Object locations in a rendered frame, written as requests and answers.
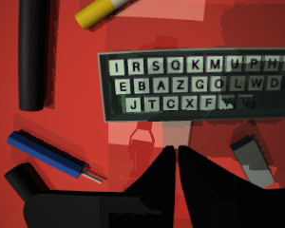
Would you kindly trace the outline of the blue stylus with grey tip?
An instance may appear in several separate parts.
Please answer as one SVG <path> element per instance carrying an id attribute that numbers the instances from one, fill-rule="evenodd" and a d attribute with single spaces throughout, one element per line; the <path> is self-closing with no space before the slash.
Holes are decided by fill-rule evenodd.
<path id="1" fill-rule="evenodd" d="M 84 166 L 76 161 L 73 161 L 46 146 L 39 144 L 19 133 L 18 131 L 12 131 L 8 136 L 7 143 L 15 148 L 21 150 L 24 153 L 32 156 L 36 160 L 44 162 L 47 165 L 54 167 L 55 169 L 70 175 L 72 178 L 78 179 L 82 174 L 89 179 L 92 179 L 98 183 L 103 181 L 83 172 Z"/>

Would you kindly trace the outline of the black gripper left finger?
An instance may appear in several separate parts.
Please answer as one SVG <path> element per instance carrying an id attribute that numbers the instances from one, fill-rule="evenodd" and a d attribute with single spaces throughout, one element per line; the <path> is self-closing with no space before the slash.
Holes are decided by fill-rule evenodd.
<path id="1" fill-rule="evenodd" d="M 177 154 L 167 145 L 122 192 L 47 190 L 24 204 L 28 228 L 173 228 Z"/>

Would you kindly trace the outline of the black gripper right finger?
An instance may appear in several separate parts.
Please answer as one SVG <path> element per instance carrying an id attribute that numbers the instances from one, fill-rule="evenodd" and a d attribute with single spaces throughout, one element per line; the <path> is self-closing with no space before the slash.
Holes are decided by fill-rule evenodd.
<path id="1" fill-rule="evenodd" d="M 285 228 L 285 188 L 260 188 L 186 145 L 178 166 L 193 228 Z"/>

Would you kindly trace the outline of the black cylinder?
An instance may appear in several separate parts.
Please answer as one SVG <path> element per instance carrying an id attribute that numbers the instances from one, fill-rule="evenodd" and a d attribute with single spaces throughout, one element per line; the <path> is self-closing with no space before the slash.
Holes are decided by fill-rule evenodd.
<path id="1" fill-rule="evenodd" d="M 16 165 L 4 177 L 24 203 L 31 196 L 42 191 L 22 164 Z"/>
<path id="2" fill-rule="evenodd" d="M 44 65 L 48 0 L 19 0 L 18 103 L 23 111 L 44 108 Z"/>

